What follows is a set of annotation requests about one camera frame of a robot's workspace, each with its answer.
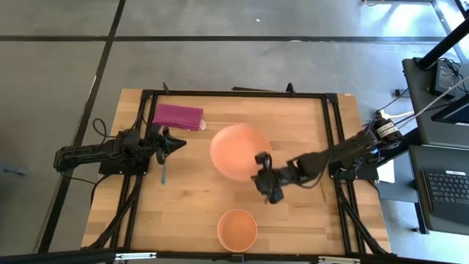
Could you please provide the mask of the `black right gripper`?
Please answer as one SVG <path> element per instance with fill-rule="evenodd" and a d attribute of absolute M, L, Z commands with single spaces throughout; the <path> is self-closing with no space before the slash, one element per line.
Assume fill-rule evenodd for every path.
<path fill-rule="evenodd" d="M 255 156 L 257 164 L 262 165 L 257 175 L 251 177 L 260 193 L 282 193 L 281 181 L 288 179 L 288 168 L 272 169 L 272 157 L 267 152 Z"/>

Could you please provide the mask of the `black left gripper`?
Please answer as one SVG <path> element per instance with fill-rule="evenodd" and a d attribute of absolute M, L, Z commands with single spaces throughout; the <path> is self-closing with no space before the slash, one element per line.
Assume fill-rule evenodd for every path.
<path fill-rule="evenodd" d="M 155 146 L 155 154 L 157 162 L 160 165 L 164 164 L 168 152 L 173 153 L 178 149 L 184 147 L 187 142 L 183 139 L 177 139 L 173 136 L 169 137 L 169 142 L 171 143 L 168 146 L 168 137 L 169 137 L 169 128 L 166 126 L 161 126 L 160 124 L 153 123 L 150 127 L 149 140 Z"/>

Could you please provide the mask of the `orange plate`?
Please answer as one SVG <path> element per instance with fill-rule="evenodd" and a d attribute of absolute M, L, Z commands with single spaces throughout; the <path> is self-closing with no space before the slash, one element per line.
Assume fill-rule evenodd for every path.
<path fill-rule="evenodd" d="M 234 124 L 221 129 L 210 144 L 210 158 L 225 177 L 246 182 L 259 170 L 255 156 L 271 152 L 270 142 L 257 129 L 246 124 Z"/>

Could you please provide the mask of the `orange bowl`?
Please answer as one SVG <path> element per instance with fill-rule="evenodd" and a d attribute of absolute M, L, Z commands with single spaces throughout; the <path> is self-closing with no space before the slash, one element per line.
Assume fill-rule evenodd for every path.
<path fill-rule="evenodd" d="M 229 210 L 218 221 L 218 240 L 230 252 L 247 251 L 254 245 L 257 234 L 256 221 L 247 211 Z"/>

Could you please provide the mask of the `purple folded napkin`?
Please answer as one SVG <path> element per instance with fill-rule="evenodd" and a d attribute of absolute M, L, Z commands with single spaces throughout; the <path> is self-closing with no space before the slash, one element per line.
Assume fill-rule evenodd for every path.
<path fill-rule="evenodd" d="M 158 104 L 152 122 L 168 127 L 197 131 L 202 117 L 203 109 L 200 108 Z"/>

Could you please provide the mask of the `white paper sheet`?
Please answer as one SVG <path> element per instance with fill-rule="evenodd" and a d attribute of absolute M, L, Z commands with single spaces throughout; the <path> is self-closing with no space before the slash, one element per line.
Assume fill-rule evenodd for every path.
<path fill-rule="evenodd" d="M 394 161 L 390 160 L 377 167 L 378 180 L 385 183 L 395 183 Z"/>

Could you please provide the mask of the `white power strip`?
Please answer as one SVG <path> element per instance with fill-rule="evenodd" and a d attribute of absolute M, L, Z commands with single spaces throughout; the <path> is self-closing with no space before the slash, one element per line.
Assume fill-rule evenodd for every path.
<path fill-rule="evenodd" d="M 396 118 L 400 118 L 400 117 L 406 117 L 406 116 L 413 115 L 414 112 L 413 111 L 407 111 L 407 112 L 404 112 L 404 113 L 401 113 L 401 114 L 389 114 L 389 113 L 386 113 L 383 109 L 381 109 L 381 110 L 379 110 L 379 114 L 383 119 L 396 119 Z"/>

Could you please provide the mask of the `grey desk with keyboard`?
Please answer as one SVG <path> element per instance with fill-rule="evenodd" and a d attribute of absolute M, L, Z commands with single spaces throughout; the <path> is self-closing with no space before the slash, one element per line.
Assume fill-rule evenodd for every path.
<path fill-rule="evenodd" d="M 424 170 L 451 170 L 469 175 L 469 150 L 411 146 L 409 155 L 426 228 L 438 232 L 469 235 L 469 225 L 441 219 L 432 214 L 422 176 Z"/>

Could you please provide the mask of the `black bar with silver brackets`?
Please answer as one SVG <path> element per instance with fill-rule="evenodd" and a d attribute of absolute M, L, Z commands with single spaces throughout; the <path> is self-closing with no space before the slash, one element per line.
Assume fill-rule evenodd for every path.
<path fill-rule="evenodd" d="M 432 260 L 397 257 L 394 254 L 351 253 L 343 256 L 307 254 L 242 254 L 206 252 L 130 252 L 127 249 L 81 249 L 65 252 L 21 254 L 0 257 L 0 264 L 93 264 L 111 261 L 145 259 L 225 260 L 231 263 L 248 261 L 308 262 L 314 264 L 456 264 Z"/>

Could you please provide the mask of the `black laptop keyboard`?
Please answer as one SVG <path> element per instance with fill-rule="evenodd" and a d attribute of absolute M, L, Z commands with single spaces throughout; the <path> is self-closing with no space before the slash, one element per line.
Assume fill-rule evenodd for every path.
<path fill-rule="evenodd" d="M 469 225 L 469 175 L 451 170 L 422 172 L 432 214 Z"/>

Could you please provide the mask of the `black monitor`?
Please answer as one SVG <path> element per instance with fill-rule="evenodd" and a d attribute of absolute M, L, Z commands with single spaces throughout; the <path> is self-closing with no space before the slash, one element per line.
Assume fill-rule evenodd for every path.
<path fill-rule="evenodd" d="M 469 125 L 469 94 L 454 101 L 450 106 L 433 114 L 431 120 L 455 125 Z"/>

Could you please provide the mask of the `black power adapter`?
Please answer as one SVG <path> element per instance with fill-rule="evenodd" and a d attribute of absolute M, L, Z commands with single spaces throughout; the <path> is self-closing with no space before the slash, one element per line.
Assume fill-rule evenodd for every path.
<path fill-rule="evenodd" d="M 437 61 L 432 68 L 432 85 L 429 93 L 441 95 L 457 83 L 456 70 L 452 63 L 447 61 Z"/>

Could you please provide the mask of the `black diagonal pole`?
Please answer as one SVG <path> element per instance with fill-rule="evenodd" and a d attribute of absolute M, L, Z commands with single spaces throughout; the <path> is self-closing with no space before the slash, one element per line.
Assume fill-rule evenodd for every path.
<path fill-rule="evenodd" d="M 469 34 L 469 18 L 466 18 L 456 29 L 443 38 L 427 55 L 419 59 L 416 65 L 421 69 L 431 67 L 444 53 L 453 48 Z"/>

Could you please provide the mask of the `black metal table frame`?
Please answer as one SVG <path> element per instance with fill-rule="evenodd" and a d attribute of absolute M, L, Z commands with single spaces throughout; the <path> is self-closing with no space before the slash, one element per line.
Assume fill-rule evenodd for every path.
<path fill-rule="evenodd" d="M 159 95 L 160 103 L 199 107 L 207 123 L 203 131 L 174 129 L 187 144 L 167 163 L 167 181 L 160 183 L 161 167 L 151 161 L 144 176 L 136 209 L 130 248 L 153 251 L 159 257 L 232 259 L 218 240 L 217 225 L 225 212 L 241 209 L 257 222 L 254 245 L 244 253 L 278 260 L 282 257 L 342 255 L 344 242 L 333 181 L 324 176 L 312 189 L 287 186 L 284 199 L 268 205 L 253 183 L 230 180 L 210 160 L 210 142 L 222 128 L 246 123 L 270 141 L 276 166 L 302 153 L 323 150 L 336 125 L 325 125 L 325 113 L 338 108 L 344 136 L 361 129 L 353 95 L 316 98 L 313 94 L 263 92 L 172 91 Z"/>

